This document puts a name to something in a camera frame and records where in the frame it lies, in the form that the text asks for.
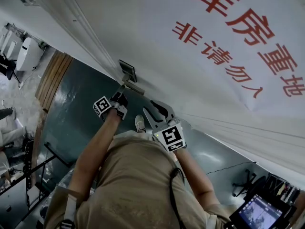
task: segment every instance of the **wall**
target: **wall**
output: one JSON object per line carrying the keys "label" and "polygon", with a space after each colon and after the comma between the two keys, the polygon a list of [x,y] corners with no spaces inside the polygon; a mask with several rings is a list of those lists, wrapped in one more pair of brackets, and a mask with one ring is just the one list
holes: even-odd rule
{"label": "wall", "polygon": [[0,0],[2,21],[14,23],[61,52],[109,75],[44,9],[24,6],[19,0]]}
{"label": "wall", "polygon": [[[305,98],[285,95],[281,75],[274,76],[257,55],[274,50],[277,43],[285,45],[298,63],[294,73],[305,76],[300,51],[305,44],[305,20],[300,15],[305,11],[299,0],[234,1],[227,18],[205,11],[200,0],[76,1],[113,61],[122,59],[136,68],[139,86],[149,98],[166,102],[194,128],[305,187]],[[275,36],[266,44],[245,44],[245,35],[225,23],[249,8],[268,18]],[[178,39],[172,32],[176,21],[197,28],[203,36],[200,47]],[[217,66],[200,53],[211,41],[230,51],[232,65],[246,67],[253,80],[245,86],[264,88],[257,98],[241,87],[244,82],[226,74],[229,64]],[[287,79],[291,72],[282,76]]]}

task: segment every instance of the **wooden panel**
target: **wooden panel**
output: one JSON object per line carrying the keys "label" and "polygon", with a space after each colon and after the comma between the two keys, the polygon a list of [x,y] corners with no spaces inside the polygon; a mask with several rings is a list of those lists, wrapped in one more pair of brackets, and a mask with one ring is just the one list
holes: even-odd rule
{"label": "wooden panel", "polygon": [[60,55],[61,52],[59,51],[56,51],[53,55],[53,57],[51,58],[43,76],[42,76],[42,79],[40,80],[39,82],[39,85],[38,85],[38,88],[36,90],[36,94],[35,94],[35,97],[39,100],[40,99],[40,96],[41,96],[41,93],[42,93],[42,90],[44,88],[44,85],[46,84],[46,81],[47,81],[47,76],[49,75],[51,69],[52,69],[52,66],[54,64],[54,62],[56,62],[56,60],[58,59],[59,55]]}
{"label": "wooden panel", "polygon": [[52,92],[52,90],[54,88],[55,82],[56,82],[59,74],[61,73],[63,65],[66,64],[68,58],[69,58],[68,55],[64,55],[64,58],[63,58],[62,62],[60,62],[60,64],[57,64],[57,65],[54,66],[54,68],[57,67],[57,70],[56,70],[56,72],[54,71],[55,74],[52,77],[51,76],[49,77],[50,86],[48,87],[48,89],[47,89],[48,91],[46,93],[46,96],[43,99],[43,102],[41,103],[42,108],[45,108],[45,105],[46,105],[47,101],[49,100],[50,94],[51,94],[51,92]]}
{"label": "wooden panel", "polygon": [[[37,128],[36,128],[36,133],[35,133],[35,138],[34,138],[34,145],[33,145],[33,151],[32,151],[32,169],[37,166],[37,159],[38,159],[38,154],[39,154],[39,147],[40,147],[40,140],[41,140],[41,135],[43,132],[43,127],[45,120],[47,118],[47,114],[41,110]],[[32,174],[31,177],[31,185],[34,186],[36,183],[36,172]]]}
{"label": "wooden panel", "polygon": [[72,60],[71,56],[56,51],[43,74],[35,96],[45,112],[49,111],[57,88]]}
{"label": "wooden panel", "polygon": [[49,89],[50,94],[49,94],[48,98],[46,98],[44,101],[44,104],[42,106],[43,109],[49,110],[52,100],[57,91],[57,88],[58,88],[59,84],[61,83],[61,80],[62,80],[64,74],[66,73],[69,65],[71,64],[72,60],[73,60],[73,58],[67,55],[65,57],[65,60],[62,62],[60,69],[57,71],[57,77],[54,78],[54,80],[52,82],[52,87],[50,87],[50,89]]}
{"label": "wooden panel", "polygon": [[39,101],[41,103],[41,105],[43,106],[44,100],[48,94],[49,88],[52,84],[53,78],[55,77],[63,59],[64,59],[65,55],[63,53],[60,54],[60,56],[58,57],[58,59],[56,60],[55,64],[53,65],[53,67],[51,68],[50,74],[46,77],[46,83],[42,89],[42,93],[41,96],[39,98]]}

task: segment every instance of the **screen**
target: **screen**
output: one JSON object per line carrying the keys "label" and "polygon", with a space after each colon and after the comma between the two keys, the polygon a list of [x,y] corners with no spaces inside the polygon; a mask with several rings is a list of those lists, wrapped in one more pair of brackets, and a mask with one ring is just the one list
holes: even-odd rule
{"label": "screen", "polygon": [[255,195],[239,214],[251,229],[269,229],[282,212]]}

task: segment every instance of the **tiled floor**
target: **tiled floor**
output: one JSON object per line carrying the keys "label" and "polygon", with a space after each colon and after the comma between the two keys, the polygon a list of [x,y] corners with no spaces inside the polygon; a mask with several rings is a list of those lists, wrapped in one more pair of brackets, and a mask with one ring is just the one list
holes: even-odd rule
{"label": "tiled floor", "polygon": [[[118,83],[109,77],[81,62],[73,61],[64,75],[49,110],[41,144],[50,142],[53,150],[66,162],[75,162],[102,125],[102,120],[93,110],[93,103],[104,95],[112,96],[118,87]],[[135,116],[143,114],[144,105],[151,107],[148,99],[135,92],[128,90],[125,94],[129,101],[128,114],[120,125],[118,133],[130,129],[135,130]],[[203,170],[210,172],[208,177],[223,204],[241,205],[243,203],[242,197],[234,198],[232,196],[232,183],[245,181],[245,169],[248,168],[255,172],[257,177],[267,174],[265,170],[251,163],[247,158],[192,129],[186,122],[183,122],[183,132],[188,150]],[[48,154],[46,148],[41,146],[40,161],[42,162],[47,156],[51,156],[51,154]],[[54,186],[58,182],[57,179],[67,172],[67,168],[59,161],[54,161],[48,170],[52,173],[51,180],[48,182],[50,186]]]}
{"label": "tiled floor", "polygon": [[[35,97],[36,89],[54,52],[55,49],[49,47],[35,71],[17,72],[19,80],[24,82],[21,89],[18,88],[18,82],[15,78],[9,81],[6,76],[0,74],[0,101],[4,100],[6,108],[15,107],[17,124],[26,126],[27,131],[32,135],[35,134],[41,109]],[[6,119],[0,121],[0,127],[7,127],[6,121]]]}

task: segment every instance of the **cable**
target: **cable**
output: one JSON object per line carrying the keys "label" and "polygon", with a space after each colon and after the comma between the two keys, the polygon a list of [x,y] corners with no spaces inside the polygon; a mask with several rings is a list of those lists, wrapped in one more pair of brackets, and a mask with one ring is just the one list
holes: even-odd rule
{"label": "cable", "polygon": [[171,202],[172,208],[175,212],[175,215],[178,219],[180,229],[186,229],[184,223],[182,222],[182,220],[180,218],[176,200],[175,200],[175,194],[173,193],[173,179],[178,175],[178,172],[180,172],[180,174],[183,177],[183,172],[180,168],[175,168],[170,174],[170,202]]}
{"label": "cable", "polygon": [[15,168],[13,168],[14,170],[17,170],[17,171],[21,171],[21,172],[23,172],[23,170],[18,170],[18,169],[15,169]]}
{"label": "cable", "polygon": [[[238,165],[235,165],[235,166],[240,166],[240,165],[243,165],[243,164],[249,164],[249,163],[253,163],[253,164],[256,164],[256,162],[252,162],[252,161],[249,161],[249,162],[243,162],[243,163],[240,163]],[[206,173],[207,175],[210,174],[210,173],[215,173],[217,171],[221,171],[221,170],[226,170],[226,169],[230,169],[230,168],[233,168],[235,166],[230,166],[230,167],[227,167],[227,168],[223,168],[223,169],[220,169],[220,170],[216,170],[216,171],[211,171],[209,173]]]}

